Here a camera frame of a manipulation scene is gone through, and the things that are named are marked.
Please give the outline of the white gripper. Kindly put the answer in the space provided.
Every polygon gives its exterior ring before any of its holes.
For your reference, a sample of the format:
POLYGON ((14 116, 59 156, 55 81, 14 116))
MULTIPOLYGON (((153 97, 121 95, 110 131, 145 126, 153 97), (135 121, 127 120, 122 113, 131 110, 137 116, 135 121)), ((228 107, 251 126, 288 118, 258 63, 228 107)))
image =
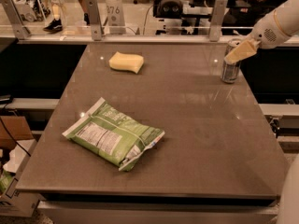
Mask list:
POLYGON ((291 38, 278 22, 276 15, 268 14, 260 19, 249 34, 252 38, 243 40, 232 49, 224 61, 233 64, 257 53, 257 49, 273 49, 291 38))

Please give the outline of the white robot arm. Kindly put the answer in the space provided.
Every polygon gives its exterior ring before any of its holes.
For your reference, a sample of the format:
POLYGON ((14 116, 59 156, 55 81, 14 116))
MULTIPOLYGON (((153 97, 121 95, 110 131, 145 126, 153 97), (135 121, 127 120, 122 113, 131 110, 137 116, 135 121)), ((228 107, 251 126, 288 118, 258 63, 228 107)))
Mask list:
MULTIPOLYGON (((299 31, 299 0, 287 0, 253 26, 252 31, 225 57, 228 64, 247 59, 258 49, 273 49, 299 31)), ((299 155, 286 175, 276 224, 299 224, 299 155)))

